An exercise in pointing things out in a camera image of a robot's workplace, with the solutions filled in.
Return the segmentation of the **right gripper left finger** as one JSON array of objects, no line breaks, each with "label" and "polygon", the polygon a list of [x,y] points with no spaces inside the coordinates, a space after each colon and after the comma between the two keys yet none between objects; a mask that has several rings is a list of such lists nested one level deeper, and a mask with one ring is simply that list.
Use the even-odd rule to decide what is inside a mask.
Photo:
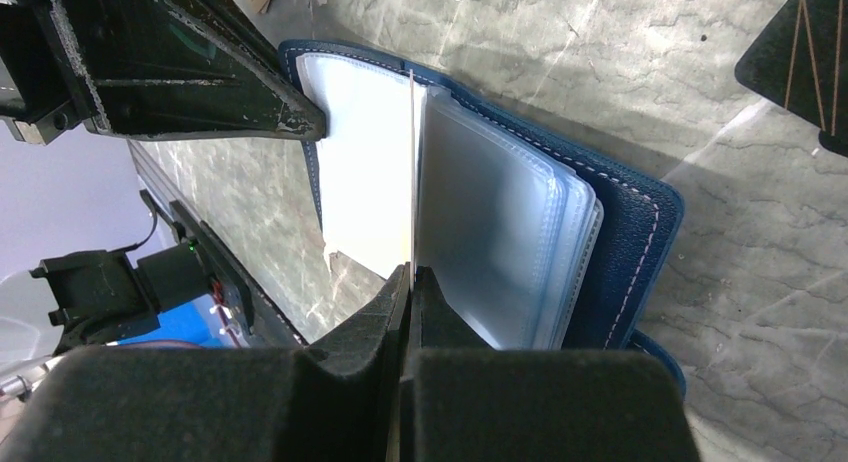
[{"label": "right gripper left finger", "polygon": [[300,348],[70,352],[1,445],[5,461],[385,461],[410,269]]}]

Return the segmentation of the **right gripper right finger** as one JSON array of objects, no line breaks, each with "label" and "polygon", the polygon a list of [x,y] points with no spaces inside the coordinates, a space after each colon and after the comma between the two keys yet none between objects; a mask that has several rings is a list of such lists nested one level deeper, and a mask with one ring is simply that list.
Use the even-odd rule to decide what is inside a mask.
[{"label": "right gripper right finger", "polygon": [[643,334],[621,350],[491,349],[412,273],[399,381],[401,461],[697,461],[685,381]]}]

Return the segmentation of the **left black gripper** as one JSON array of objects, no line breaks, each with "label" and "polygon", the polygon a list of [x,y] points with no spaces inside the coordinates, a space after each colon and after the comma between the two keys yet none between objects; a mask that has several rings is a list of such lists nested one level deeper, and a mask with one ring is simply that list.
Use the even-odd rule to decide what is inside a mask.
[{"label": "left black gripper", "polygon": [[1,122],[36,146],[326,132],[233,0],[1,0]]}]

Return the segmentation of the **blue leather card holder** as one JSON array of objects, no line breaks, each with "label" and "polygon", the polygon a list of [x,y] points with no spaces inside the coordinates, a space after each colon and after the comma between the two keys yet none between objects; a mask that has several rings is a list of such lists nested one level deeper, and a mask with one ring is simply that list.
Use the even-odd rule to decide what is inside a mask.
[{"label": "blue leather card holder", "polygon": [[673,187],[400,57],[317,40],[278,57],[327,119],[303,146],[327,253],[382,277],[410,262],[412,69],[416,262],[452,309],[496,349],[619,350],[643,334],[684,215]]}]

